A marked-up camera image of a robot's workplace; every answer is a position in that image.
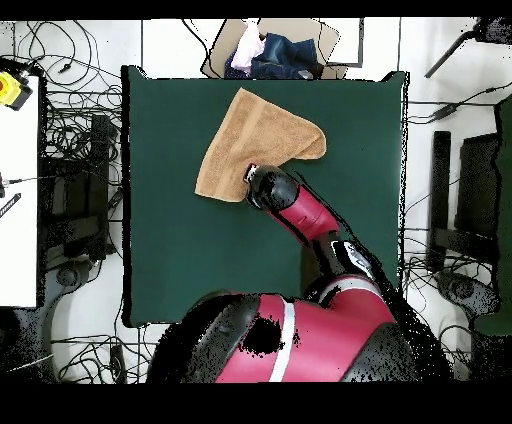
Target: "red robot arm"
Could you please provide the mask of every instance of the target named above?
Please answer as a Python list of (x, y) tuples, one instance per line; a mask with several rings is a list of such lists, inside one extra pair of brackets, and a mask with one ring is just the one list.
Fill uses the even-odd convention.
[(162, 338), (148, 383), (415, 380), (409, 345), (371, 266), (343, 240), (336, 219), (279, 168), (250, 167), (246, 181), (249, 203), (302, 244), (309, 265), (304, 299), (229, 292), (204, 298)]

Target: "white cloth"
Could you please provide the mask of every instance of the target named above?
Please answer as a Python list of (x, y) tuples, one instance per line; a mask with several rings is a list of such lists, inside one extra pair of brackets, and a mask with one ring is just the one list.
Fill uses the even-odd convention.
[(247, 28), (238, 42), (238, 48), (231, 61), (231, 67), (250, 75), (251, 60), (253, 57), (263, 53), (265, 40), (260, 40), (260, 31), (254, 19), (247, 19), (245, 25), (247, 25)]

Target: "white floor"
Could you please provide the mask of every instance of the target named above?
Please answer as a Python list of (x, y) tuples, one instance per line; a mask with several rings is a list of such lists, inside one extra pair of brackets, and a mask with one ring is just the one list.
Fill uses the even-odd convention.
[[(343, 41), (336, 50), (337, 60), (355, 62), (357, 37), (354, 35), (354, 20), (325, 21), (334, 26)], [(474, 24), (474, 18), (365, 18), (363, 42), (363, 66), (350, 68), (348, 79), (380, 80), (388, 72), (396, 70), (409, 71), (409, 115), (427, 116), (437, 110), (439, 102), (458, 102), (492, 86), (505, 85), (512, 80), (511, 52), (508, 46), (466, 42), (430, 79), (424, 77), (428, 69), (437, 61), (444, 51), (461, 34)], [(80, 21), (81, 25), (97, 40), (100, 66), (114, 75), (119, 75), (122, 64), (142, 66), (152, 78), (203, 78), (199, 71), (204, 60), (203, 47), (195, 40), (179, 20), (151, 21)], [(200, 36), (211, 46), (222, 20), (194, 20)], [(69, 32), (76, 43), (76, 58), (88, 62), (86, 38), (78, 25), (72, 21), (59, 22)], [(15, 38), (17, 43), (27, 35), (26, 22), (16, 23)], [(12, 43), (6, 42), (0, 31), (0, 55), (12, 53)], [(70, 55), (72, 45), (69, 39), (58, 29), (50, 25), (42, 29), (40, 39), (47, 47), (47, 54)], [(18, 55), (28, 54), (30, 37), (24, 39), (18, 47)], [(33, 46), (33, 55), (41, 54), (37, 45)], [(54, 69), (60, 69), (65, 61)], [(98, 65), (95, 55), (93, 65)], [(84, 72), (84, 68), (72, 65), (65, 74), (53, 72), (59, 81), (71, 82)], [(103, 91), (107, 84), (119, 84), (115, 76), (104, 75), (106, 82), (96, 79), (81, 88), (85, 91)], [(81, 84), (70, 86), (72, 89)], [(494, 93), (480, 95), (471, 101), (471, 105), (460, 107), (453, 115), (442, 121), (428, 125), (409, 125), (406, 207), (429, 192), (430, 160), (432, 136), (436, 130), (448, 130), (452, 133), (451, 178), (455, 180), (459, 172), (458, 152), (464, 138), (496, 131), (496, 124), (491, 105), (497, 103), (512, 92), (512, 87)], [(451, 187), (450, 219), (456, 208), (457, 185)], [(406, 217), (406, 227), (426, 228), (428, 201), (421, 202), (411, 209)], [(114, 219), (119, 219), (117, 211)], [(121, 255), (121, 224), (111, 223), (111, 235)], [(406, 236), (419, 242), (425, 242), (424, 231), (407, 231)], [(406, 252), (424, 252), (424, 247), (413, 240), (406, 240)], [(467, 270), (473, 275), (474, 270)], [(489, 276), (478, 277), (488, 281)], [(110, 256), (104, 263), (97, 280), (64, 298), (58, 305), (53, 325), (53, 338), (89, 335), (112, 335), (114, 318), (119, 308), (122, 290), (122, 261), (117, 255)], [(467, 325), (460, 308), (444, 301), (435, 289), (428, 285), (421, 290), (412, 287), (408, 300), (428, 321), (435, 334), (445, 326), (453, 323)], [(150, 351), (167, 326), (152, 324), (145, 337)], [(118, 321), (118, 335), (127, 343), (133, 343), (134, 349), (140, 347), (143, 331), (128, 329)], [(105, 337), (94, 338), (100, 342)], [(450, 330), (443, 337), (443, 342), (450, 348), (467, 350), (468, 336), (459, 330)], [(57, 367), (65, 365), (81, 349), (81, 344), (62, 343), (55, 345), (55, 362)], [(125, 352), (127, 366), (136, 365), (137, 357)], [(147, 364), (141, 364), (140, 373), (144, 374)], [(74, 367), (70, 370), (71, 378), (83, 377), (83, 370)]]

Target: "green table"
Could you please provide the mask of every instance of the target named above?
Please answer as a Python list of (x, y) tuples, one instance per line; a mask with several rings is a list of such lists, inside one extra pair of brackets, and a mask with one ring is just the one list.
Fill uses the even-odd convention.
[(283, 169), (300, 172), (345, 217), (398, 285), (404, 73), (385, 82), (308, 82), (150, 80), (135, 67), (122, 72), (126, 325), (179, 321), (218, 289), (299, 295), (300, 246), (291, 234), (246, 202), (194, 194), (203, 156), (240, 87), (324, 131), (323, 158)]

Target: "floor tile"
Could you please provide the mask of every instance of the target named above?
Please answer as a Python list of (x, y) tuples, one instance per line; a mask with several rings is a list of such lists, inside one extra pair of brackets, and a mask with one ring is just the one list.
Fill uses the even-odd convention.
[(397, 70), (400, 18), (364, 18), (363, 66), (348, 68), (346, 79), (380, 81)]
[(328, 61), (341, 64), (357, 63), (359, 59), (359, 18), (320, 18), (320, 21), (334, 28), (340, 35)]
[[(428, 116), (441, 106), (430, 104), (409, 104), (408, 116)], [(409, 118), (410, 121), (424, 122), (426, 119)], [(452, 148), (450, 157), (450, 182), (459, 177), (460, 147), (464, 139), (496, 132), (494, 109), (490, 106), (461, 106), (454, 114), (426, 125), (408, 124), (407, 142), (407, 184), (406, 210), (430, 192), (432, 143), (435, 131), (450, 131)], [(449, 221), (453, 228), (457, 207), (457, 184), (450, 186)], [(426, 228), (428, 199), (412, 207), (406, 215), (405, 226)], [(414, 250), (406, 241), (406, 250)]]
[[(210, 49), (223, 19), (194, 19), (195, 27), (186, 22)], [(206, 78), (200, 70), (206, 52), (180, 19), (144, 21), (143, 34), (143, 69), (149, 78)]]
[(13, 28), (14, 24), (12, 22), (0, 21), (0, 56), (4, 54), (10, 55), (13, 52)]
[[(512, 81), (510, 46), (466, 41), (431, 78), (427, 71), (476, 18), (402, 18), (400, 69), (411, 73), (409, 100), (462, 101), (481, 90)], [(475, 103), (495, 104), (512, 93), (512, 86), (482, 94)]]

